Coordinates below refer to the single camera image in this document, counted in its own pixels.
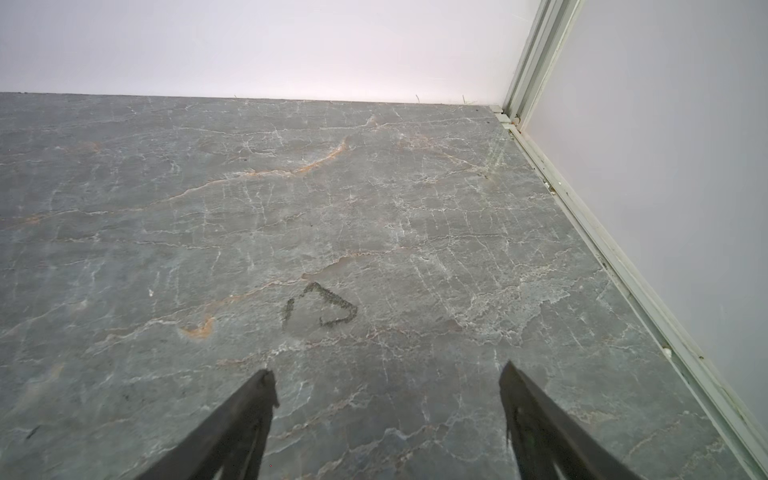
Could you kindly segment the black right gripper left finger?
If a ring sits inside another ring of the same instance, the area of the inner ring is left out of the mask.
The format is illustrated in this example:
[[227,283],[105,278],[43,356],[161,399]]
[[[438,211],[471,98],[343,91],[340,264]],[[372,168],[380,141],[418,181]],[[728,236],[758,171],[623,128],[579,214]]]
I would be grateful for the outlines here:
[[141,479],[256,479],[274,410],[276,377],[261,369]]

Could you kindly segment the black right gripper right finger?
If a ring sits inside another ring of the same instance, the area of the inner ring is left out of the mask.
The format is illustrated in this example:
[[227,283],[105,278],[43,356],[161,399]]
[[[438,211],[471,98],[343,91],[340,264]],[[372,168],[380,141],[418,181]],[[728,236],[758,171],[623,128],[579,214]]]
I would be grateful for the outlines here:
[[522,370],[507,362],[499,378],[506,439],[520,477],[537,479],[636,479]]

